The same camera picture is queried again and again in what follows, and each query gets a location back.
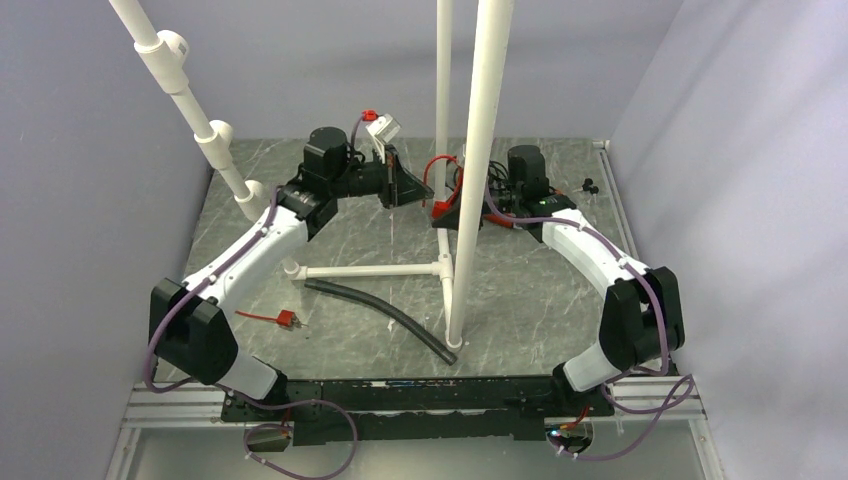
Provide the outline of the small black key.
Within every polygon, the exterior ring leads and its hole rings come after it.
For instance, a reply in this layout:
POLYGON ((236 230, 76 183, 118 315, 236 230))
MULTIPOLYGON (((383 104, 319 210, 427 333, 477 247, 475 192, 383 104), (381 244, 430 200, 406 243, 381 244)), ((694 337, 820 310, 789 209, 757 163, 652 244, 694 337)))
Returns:
POLYGON ((574 192, 580 192, 587 195, 598 195, 600 193, 600 187, 595 184, 592 178, 585 178, 580 188, 575 189, 574 192))

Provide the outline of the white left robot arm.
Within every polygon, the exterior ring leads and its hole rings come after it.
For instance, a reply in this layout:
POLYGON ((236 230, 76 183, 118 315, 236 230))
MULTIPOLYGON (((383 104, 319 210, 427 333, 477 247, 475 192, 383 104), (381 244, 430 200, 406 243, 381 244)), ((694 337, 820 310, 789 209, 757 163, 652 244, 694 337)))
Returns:
POLYGON ((160 390, 153 383, 153 363, 163 359, 188 380, 248 397, 248 407, 261 419, 279 417, 289 400, 288 378, 239 346, 230 318, 241 298, 312 240, 336 215, 339 200, 375 196, 391 209, 433 195, 403 167, 393 145, 365 160, 343 130, 314 130, 295 176, 275 188, 249 230, 203 269, 182 281, 165 278, 153 288, 145 384, 160 390))

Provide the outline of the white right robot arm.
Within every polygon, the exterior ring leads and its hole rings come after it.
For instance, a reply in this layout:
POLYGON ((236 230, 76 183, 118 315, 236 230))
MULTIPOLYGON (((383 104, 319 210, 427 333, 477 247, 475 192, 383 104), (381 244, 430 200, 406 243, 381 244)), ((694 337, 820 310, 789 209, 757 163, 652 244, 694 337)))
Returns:
POLYGON ((590 281, 603 299, 594 342, 558 365, 551 388, 557 411, 574 415, 590 390, 628 373, 665 375, 670 355, 683 346, 685 329, 675 274, 650 268, 591 225, 565 194, 554 189, 546 159, 535 145, 518 145, 490 177, 481 213, 527 231, 561 255, 590 281))

